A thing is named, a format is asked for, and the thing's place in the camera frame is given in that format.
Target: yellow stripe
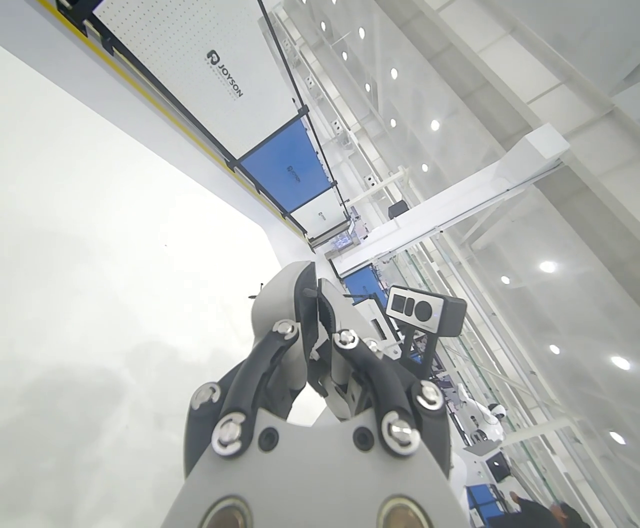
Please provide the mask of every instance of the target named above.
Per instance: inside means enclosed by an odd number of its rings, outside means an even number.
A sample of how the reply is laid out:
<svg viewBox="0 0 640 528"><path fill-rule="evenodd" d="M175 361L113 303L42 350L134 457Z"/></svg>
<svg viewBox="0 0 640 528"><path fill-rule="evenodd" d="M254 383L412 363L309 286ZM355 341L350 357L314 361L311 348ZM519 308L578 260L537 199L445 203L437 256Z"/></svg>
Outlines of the yellow stripe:
<svg viewBox="0 0 640 528"><path fill-rule="evenodd" d="M200 138L198 138L198 136L196 136L193 132L191 132L187 127L185 127L182 123L180 123L180 121L173 116L171 113L167 112L167 110L162 107L162 105L160 105L160 103L158 103L158 101L155 100L155 98L153 98L142 86L140 86L136 80L131 77L126 70L124 70L121 66L119 66L117 63L115 63L115 61L110 60L110 56L104 52L99 46L97 46L94 42L91 41L91 39L89 38L85 38L84 35L82 35L82 33L80 33L76 27L74 27L73 24L71 24L71 22L69 22L66 18L64 18L64 16L62 16L62 14L60 14L53 5L49 4L46 0L38 0L38 3L45 8L50 15L52 15L53 17L55 17L60 23L62 23L63 26L65 26L67 29L71 30L71 32L73 34L75 34L75 36L77 36L80 41L82 41L85 45L87 45L98 57L100 57L102 60L104 60L109 66L111 66L111 68L120 76L122 77L125 81L127 81L140 95L142 95L147 101L149 101L159 112L161 112L167 119L169 119L169 121L176 127L178 127L183 134L185 134L191 141L193 141L196 145L198 145L198 147L200 147L208 156L210 156L215 162L216 164L224 171L226 171L230 176L232 176L238 183L240 183L240 185L242 185L245 189L247 189L255 198L258 199L258 201L260 201L263 205L265 205L284 225L286 225L289 229L291 229L296 235L298 235L298 237L300 237L302 240L304 240L305 242L307 241L306 237L300 233L300 231L298 231L295 227L293 227L291 224L289 224L288 222L286 222L283 218L282 215L280 213L280 211L271 203L268 202L263 196L261 196L256 190L255 188L250 185L247 181L245 181L242 177L238 176L238 174L236 174L234 171L232 171L227 164L221 160L215 152L213 152L208 146L207 144L202 141ZM93 27L90 26L90 24L87 24L87 26L89 27L89 29L95 31L95 29ZM135 67L133 67L131 65L131 63L129 63L129 61L127 61L120 53L118 53L118 56L120 58L122 58L130 68L132 68L134 71L138 72ZM161 96L161 94L159 92L157 92L155 86L153 86L152 84L150 84L150 82L138 72L138 75L140 75L140 78L144 79L149 86L151 86L154 91L156 91L156 93L158 93L158 95Z"/></svg>

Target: blue screen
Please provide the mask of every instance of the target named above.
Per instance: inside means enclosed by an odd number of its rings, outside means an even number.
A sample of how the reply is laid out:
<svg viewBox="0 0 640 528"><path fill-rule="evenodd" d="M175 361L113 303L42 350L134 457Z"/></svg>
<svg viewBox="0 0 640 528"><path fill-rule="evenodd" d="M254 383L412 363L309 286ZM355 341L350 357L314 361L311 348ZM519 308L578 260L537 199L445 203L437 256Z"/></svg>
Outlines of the blue screen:
<svg viewBox="0 0 640 528"><path fill-rule="evenodd" d="M248 156L243 166L287 212L330 188L301 120Z"/></svg>
<svg viewBox="0 0 640 528"><path fill-rule="evenodd" d="M345 277L342 279L344 285L349 290L349 293L352 295L371 295L375 293L378 295L378 299L380 299L380 303L383 307L387 307L388 297L386 292L380 287L380 283L378 282L378 276L376 272L373 270L372 266L367 266L366 268L359 269L355 273ZM361 299L354 299L353 303L356 304Z"/></svg>

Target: black screw hole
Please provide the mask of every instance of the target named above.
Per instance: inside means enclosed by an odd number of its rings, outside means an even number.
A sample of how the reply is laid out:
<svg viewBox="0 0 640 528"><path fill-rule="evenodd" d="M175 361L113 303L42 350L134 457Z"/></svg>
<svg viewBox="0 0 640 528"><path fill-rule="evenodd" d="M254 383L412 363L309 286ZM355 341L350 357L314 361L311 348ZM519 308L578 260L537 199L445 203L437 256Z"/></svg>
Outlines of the black screw hole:
<svg viewBox="0 0 640 528"><path fill-rule="evenodd" d="M363 452L373 448L373 433L366 427L359 427L353 432L353 443Z"/></svg>
<svg viewBox="0 0 640 528"><path fill-rule="evenodd" d="M261 451L268 453L275 449L278 445L279 439L280 435L278 434L278 431L273 427L267 427L262 430L258 437L258 447Z"/></svg>

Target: perforated panel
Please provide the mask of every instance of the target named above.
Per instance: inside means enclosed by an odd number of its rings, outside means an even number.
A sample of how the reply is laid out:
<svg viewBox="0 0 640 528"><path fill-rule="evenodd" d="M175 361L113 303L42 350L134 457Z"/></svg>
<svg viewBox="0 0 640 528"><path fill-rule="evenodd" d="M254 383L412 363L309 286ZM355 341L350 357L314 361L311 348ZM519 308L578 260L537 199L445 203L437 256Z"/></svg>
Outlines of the perforated panel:
<svg viewBox="0 0 640 528"><path fill-rule="evenodd" d="M95 14L240 157L296 114L255 0L104 0Z"/></svg>
<svg viewBox="0 0 640 528"><path fill-rule="evenodd" d="M335 189L324 192L291 216L307 230L310 238L320 236L346 220Z"/></svg>

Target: black hair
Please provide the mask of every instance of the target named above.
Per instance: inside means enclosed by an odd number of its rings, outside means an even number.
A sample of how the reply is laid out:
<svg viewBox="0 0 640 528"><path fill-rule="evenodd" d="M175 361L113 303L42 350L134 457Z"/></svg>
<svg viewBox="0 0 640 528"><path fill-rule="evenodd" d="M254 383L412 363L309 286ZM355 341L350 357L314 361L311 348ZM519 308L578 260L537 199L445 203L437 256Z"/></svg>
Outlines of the black hair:
<svg viewBox="0 0 640 528"><path fill-rule="evenodd" d="M566 502L560 503L560 509L566 517L566 528L591 528L585 521L582 520L580 514L569 506Z"/></svg>

